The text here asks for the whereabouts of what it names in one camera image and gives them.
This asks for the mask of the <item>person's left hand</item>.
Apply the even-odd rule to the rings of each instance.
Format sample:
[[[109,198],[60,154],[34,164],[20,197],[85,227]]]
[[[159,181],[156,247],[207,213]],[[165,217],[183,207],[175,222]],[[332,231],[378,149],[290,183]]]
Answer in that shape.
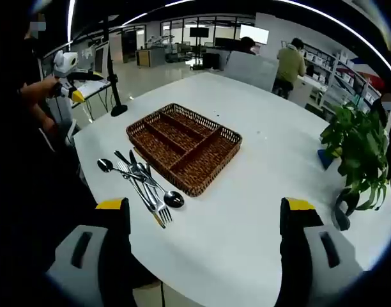
[[[61,95],[62,84],[59,82],[59,79],[50,76],[43,80],[45,86],[46,97],[58,97]]]

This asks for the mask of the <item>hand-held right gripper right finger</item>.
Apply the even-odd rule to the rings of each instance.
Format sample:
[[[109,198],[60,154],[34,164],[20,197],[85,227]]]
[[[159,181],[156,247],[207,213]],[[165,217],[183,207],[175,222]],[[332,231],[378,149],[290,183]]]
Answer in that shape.
[[[355,248],[308,201],[283,198],[280,306],[330,306],[363,273]]]

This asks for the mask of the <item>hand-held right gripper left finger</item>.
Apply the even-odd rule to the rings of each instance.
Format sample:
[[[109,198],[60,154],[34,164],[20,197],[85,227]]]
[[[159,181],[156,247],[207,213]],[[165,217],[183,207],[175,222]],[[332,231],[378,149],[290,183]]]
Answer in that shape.
[[[128,198],[97,206],[107,225],[79,225],[60,243],[47,276],[76,306],[135,306]]]

